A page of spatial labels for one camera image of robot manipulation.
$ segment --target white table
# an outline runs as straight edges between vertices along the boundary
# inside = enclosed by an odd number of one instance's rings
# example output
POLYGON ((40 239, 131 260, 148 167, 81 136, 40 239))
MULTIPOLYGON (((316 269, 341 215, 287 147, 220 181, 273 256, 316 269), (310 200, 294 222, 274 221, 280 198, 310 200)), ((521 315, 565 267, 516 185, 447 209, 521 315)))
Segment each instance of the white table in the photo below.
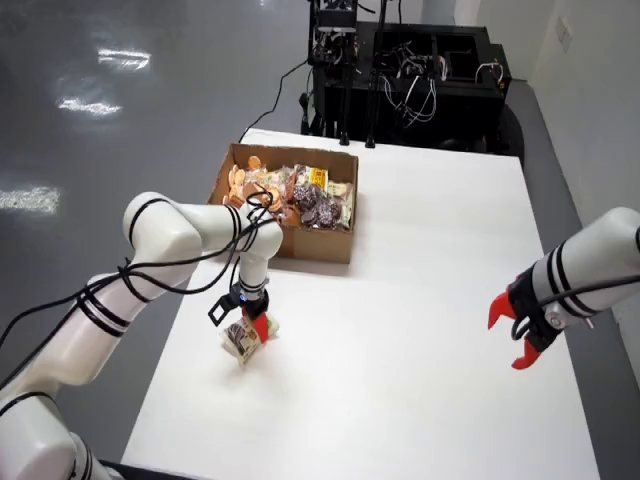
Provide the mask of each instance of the white table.
POLYGON ((274 260, 279 338, 244 371, 207 317, 226 278, 186 297, 123 463, 216 480, 598 478, 564 336, 515 371, 511 321, 487 331, 493 298, 542 255, 516 158, 262 130, 245 143, 360 157, 351 265, 274 260))

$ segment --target cookie package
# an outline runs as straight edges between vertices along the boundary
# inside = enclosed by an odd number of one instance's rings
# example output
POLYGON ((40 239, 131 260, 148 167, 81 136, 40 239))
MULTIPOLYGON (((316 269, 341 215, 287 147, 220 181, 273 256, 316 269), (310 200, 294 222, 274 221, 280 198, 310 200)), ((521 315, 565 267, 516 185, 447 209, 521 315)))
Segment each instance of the cookie package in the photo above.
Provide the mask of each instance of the cookie package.
MULTIPOLYGON (((272 338, 278 332, 280 325, 268 313, 267 324, 269 338, 272 338)), ((251 355, 262 344, 251 320, 245 316, 223 329, 220 332, 220 337, 222 338, 222 347, 238 360, 240 366, 246 365, 251 355)))

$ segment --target floor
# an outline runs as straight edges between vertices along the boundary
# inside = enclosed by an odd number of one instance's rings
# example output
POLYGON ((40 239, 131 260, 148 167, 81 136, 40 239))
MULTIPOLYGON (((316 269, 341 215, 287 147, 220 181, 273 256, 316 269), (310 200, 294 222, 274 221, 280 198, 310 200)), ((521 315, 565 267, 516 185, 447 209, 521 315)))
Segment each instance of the floor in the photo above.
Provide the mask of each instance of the floor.
MULTIPOLYGON (((137 193, 207 198, 227 145, 272 105, 282 73, 304 60, 307 5, 3 2, 0 326, 122 264, 131 255, 122 213, 137 193)), ((298 131, 307 72, 287 79, 261 127, 298 131)), ((548 250, 580 222, 532 90, 514 82, 508 102, 523 126, 525 177, 548 250)), ((165 295, 150 305, 100 376, 58 397, 69 428, 102 458, 118 461, 126 447, 179 301, 165 295)), ((0 350, 0 377, 61 314, 18 328, 0 350)), ((571 356, 602 478, 640 478, 640 393, 617 325, 601 317, 595 332, 569 332, 571 356)))

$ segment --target cable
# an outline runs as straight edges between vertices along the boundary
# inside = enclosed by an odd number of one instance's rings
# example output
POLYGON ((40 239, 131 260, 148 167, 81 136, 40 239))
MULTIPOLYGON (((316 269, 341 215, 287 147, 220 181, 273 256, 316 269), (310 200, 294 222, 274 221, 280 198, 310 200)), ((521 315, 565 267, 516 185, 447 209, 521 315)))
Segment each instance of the cable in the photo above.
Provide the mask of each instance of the cable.
POLYGON ((244 133, 240 136, 240 139, 238 140, 238 143, 242 143, 242 139, 244 138, 244 136, 247 134, 247 132, 253 128, 254 126, 256 126, 256 124, 262 120, 264 117, 266 117, 267 115, 273 113, 276 111, 276 107, 278 106, 278 102, 280 101, 280 95, 282 94, 282 83, 284 82, 284 79, 287 78, 289 75, 291 75, 293 72, 295 72, 296 70, 298 70, 300 67, 302 67, 303 65, 305 65, 307 63, 307 60, 305 59, 304 62, 299 63, 298 65, 296 65, 295 67, 293 67, 291 70, 289 70, 287 73, 285 73, 282 77, 280 77, 280 88, 278 88, 278 96, 276 97, 276 103, 273 104, 273 108, 271 110, 268 110, 266 112, 264 112, 262 115, 260 115, 255 122, 253 122, 251 125, 249 125, 244 133))
POLYGON ((413 80, 413 83, 411 84, 411 87, 409 88, 409 92, 407 93, 407 98, 404 99, 404 104, 405 105, 409 102, 409 97, 411 96, 411 92, 413 92, 413 87, 416 86, 416 83, 418 82, 419 78, 420 78, 420 75, 416 75, 416 78, 413 80))
POLYGON ((307 100, 309 99, 309 95, 311 95, 311 92, 309 92, 309 80, 311 80, 312 73, 313 73, 313 67, 311 67, 311 69, 309 70, 309 75, 307 75, 307 100))
POLYGON ((238 257, 236 262, 233 264, 233 270, 231 270, 231 277, 229 278, 229 290, 233 287, 233 280, 236 278, 236 268, 238 268, 238 263, 240 263, 240 257, 238 257))
POLYGON ((571 290, 567 290, 565 292, 557 293, 555 295, 550 295, 546 298, 543 298, 538 302, 537 307, 542 308, 557 300, 562 300, 563 298, 571 297, 573 295, 580 295, 582 293, 595 292, 598 290, 606 290, 607 288, 631 285, 632 283, 640 283, 640 275, 631 275, 629 277, 619 277, 619 278, 614 278, 613 280, 602 280, 600 282, 590 283, 582 287, 572 288, 571 290))
POLYGON ((480 70, 486 67, 491 67, 492 72, 493 72, 493 67, 500 67, 500 78, 498 78, 498 83, 500 83, 504 75, 504 68, 502 67, 502 64, 498 62, 481 63, 480 66, 478 67, 478 70, 476 70, 476 75, 475 75, 476 83, 478 83, 478 74, 480 73, 480 70))
MULTIPOLYGON (((590 283, 578 288, 572 288, 562 293, 550 295, 543 298, 538 304, 533 307, 534 309, 541 309, 550 303, 562 300, 563 298, 572 297, 574 295, 580 295, 582 293, 595 292, 598 290, 606 290, 608 288, 621 287, 624 285, 631 285, 633 283, 640 283, 640 275, 631 275, 628 277, 615 278, 613 280, 603 280, 600 282, 590 283)), ((525 314, 524 317, 518 318, 513 322, 511 326, 511 338, 514 340, 520 340, 531 328, 531 324, 527 321, 524 325, 522 323, 529 317, 530 313, 525 314)))
POLYGON ((372 10, 370 8, 365 7, 364 5, 362 5, 360 2, 358 2, 358 7, 363 9, 365 12, 370 13, 371 15, 375 15, 376 11, 372 10))
POLYGON ((413 116, 413 120, 411 120, 409 122, 409 124, 405 127, 405 128, 409 128, 413 122, 421 122, 421 123, 426 123, 431 121, 431 119, 433 118, 433 116, 436 114, 436 87, 435 87, 435 81, 433 79, 431 79, 430 81, 431 86, 429 89, 429 94, 427 95, 427 98, 424 99, 424 103, 422 104, 422 107, 420 108, 420 112, 418 112, 415 115, 412 115, 412 111, 409 112, 409 115, 413 116), (424 110, 424 107, 427 105, 427 102, 429 101, 429 97, 433 95, 433 106, 431 107, 431 113, 429 113, 428 115, 426 115, 426 117, 423 116, 422 111, 424 110))
MULTIPOLYGON (((100 290, 102 290, 103 288, 107 287, 108 285, 110 285, 111 283, 113 283, 116 280, 119 279, 125 279, 125 278, 130 278, 130 277, 139 277, 142 278, 146 281, 148 281, 149 283, 152 283, 156 286, 158 286, 159 288, 162 288, 163 290, 166 290, 168 292, 172 292, 172 293, 178 293, 181 295, 195 295, 198 293, 202 293, 208 289, 210 289, 211 287, 213 287, 221 278, 222 276, 224 276, 224 274, 226 273, 226 271, 229 268, 229 264, 231 263, 231 259, 233 258, 233 255, 235 254, 236 248, 238 246, 238 243, 240 242, 240 240, 242 240, 242 238, 244 238, 245 236, 253 233, 255 230, 259 229, 260 227, 267 225, 269 223, 273 223, 275 222, 274 218, 270 218, 268 220, 264 220, 264 221, 260 221, 262 219, 262 217, 265 215, 265 213, 268 211, 268 208, 273 204, 273 195, 270 192, 264 191, 264 192, 255 192, 252 193, 251 195, 249 195, 246 198, 246 202, 247 204, 253 206, 253 210, 252 212, 255 212, 258 209, 261 209, 262 211, 260 212, 260 214, 255 218, 255 219, 250 219, 251 224, 246 227, 244 230, 242 230, 235 238, 231 239, 229 241, 229 243, 227 243, 227 245, 225 245, 222 249, 208 253, 206 255, 200 255, 197 257, 192 257, 192 258, 187 258, 184 260, 176 260, 176 261, 170 261, 170 262, 143 262, 143 263, 136 263, 134 265, 130 265, 127 264, 125 267, 123 268, 119 268, 118 269, 118 273, 114 273, 112 275, 108 275, 106 277, 100 278, 98 280, 96 280, 95 282, 92 282, 90 284, 85 285, 82 289, 74 292, 71 295, 68 295, 67 297, 61 298, 60 300, 56 300, 53 302, 49 302, 49 303, 45 303, 42 305, 39 305, 37 307, 33 307, 30 308, 28 310, 25 310, 24 312, 20 313, 19 315, 17 315, 14 319, 12 319, 9 324, 7 325, 7 327, 5 328, 4 332, 2 333, 2 336, 0 336, 0 348, 2 347, 3 343, 5 342, 5 340, 7 339, 7 337, 9 336, 9 334, 11 333, 11 331, 13 330, 13 328, 18 324, 18 322, 20 322, 21 320, 23 320, 24 318, 28 317, 29 315, 32 315, 34 313, 37 312, 41 312, 44 310, 48 310, 51 308, 55 308, 57 306, 63 305, 65 303, 68 303, 72 300, 76 300, 76 303, 71 307, 71 309, 67 312, 67 314, 62 318, 62 320, 54 327, 54 329, 45 337, 45 339, 38 344, 38 346, 36 346, 36 348, 34 348, 21 362, 20 364, 2 381, 2 383, 0 383, 0 390, 2 390, 5 386, 7 386, 9 384, 9 382, 11 382, 35 357, 36 355, 38 355, 42 349, 51 341, 51 339, 56 335, 56 333, 58 333, 60 331, 60 329, 67 323, 67 321, 71 318, 72 314, 79 308, 79 303, 78 300, 80 298, 82 298, 83 294, 86 294, 86 292, 90 292, 92 294, 95 294, 97 292, 99 292, 100 290), (258 201, 258 203, 252 202, 252 199, 256 198, 256 197, 264 197, 267 196, 267 201, 266 201, 266 205, 264 205, 262 202, 258 201), (143 273, 143 272, 139 272, 136 271, 137 269, 140 268, 154 268, 154 267, 169 267, 169 266, 180 266, 180 265, 188 265, 191 263, 198 263, 201 262, 203 260, 208 260, 210 258, 214 258, 217 257, 219 255, 221 255, 222 253, 224 253, 225 251, 230 250, 230 253, 227 257, 227 261, 225 263, 225 265, 223 266, 222 270, 218 273, 218 275, 209 283, 207 283, 206 285, 203 285, 201 287, 197 287, 194 289, 180 289, 180 288, 176 288, 173 287, 171 285, 168 285, 164 282, 161 282, 160 280, 157 280, 156 278, 143 273)), ((239 258, 238 260, 236 260, 236 264, 234 266, 233 272, 232 272, 232 280, 233 280, 233 276, 235 276, 235 268, 238 264, 239 258)), ((130 284, 127 284, 127 287, 131 290, 133 287, 130 284)))

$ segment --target wall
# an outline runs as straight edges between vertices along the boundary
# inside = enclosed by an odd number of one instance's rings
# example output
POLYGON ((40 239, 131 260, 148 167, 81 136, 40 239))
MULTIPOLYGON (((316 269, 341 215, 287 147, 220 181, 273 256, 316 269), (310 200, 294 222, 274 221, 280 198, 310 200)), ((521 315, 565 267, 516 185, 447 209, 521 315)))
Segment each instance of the wall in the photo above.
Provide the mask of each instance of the wall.
POLYGON ((453 9, 456 25, 476 25, 480 0, 457 0, 453 9))
MULTIPOLYGON (((540 108, 578 214, 640 210, 640 2, 558 0, 532 77, 540 108), (555 33, 566 18, 564 53, 555 33)), ((640 297, 614 308, 640 383, 640 297)))
POLYGON ((529 80, 545 37, 554 0, 482 0, 477 25, 504 47, 514 78, 529 80))
MULTIPOLYGON (((365 12, 361 8, 358 9, 358 20, 362 22, 377 22, 378 13, 380 12, 380 0, 360 0, 363 5, 376 14, 372 15, 365 12)), ((422 0, 402 0, 402 22, 403 23, 420 23, 422 18, 422 0)), ((391 0, 387 3, 387 23, 398 23, 398 0, 391 0)))
POLYGON ((431 25, 454 25, 456 0, 424 0, 422 23, 431 25))

